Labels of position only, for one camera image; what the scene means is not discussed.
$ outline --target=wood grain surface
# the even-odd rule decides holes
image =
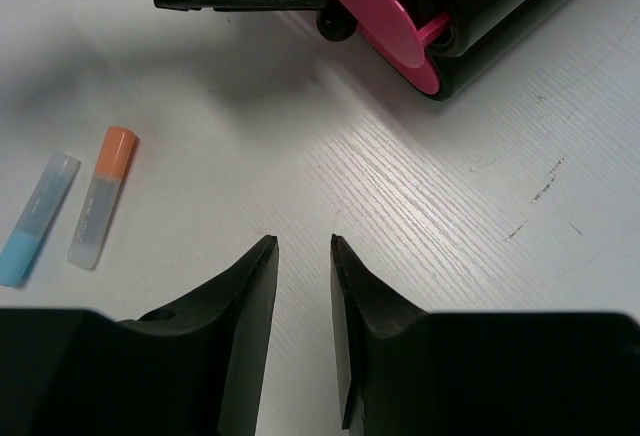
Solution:
[[[0,0],[0,240],[82,161],[2,306],[137,318],[264,234],[280,275],[259,436],[338,436],[329,240],[427,310],[640,318],[640,0],[571,0],[446,104],[305,14]],[[140,137],[96,271],[66,263],[110,125]]]

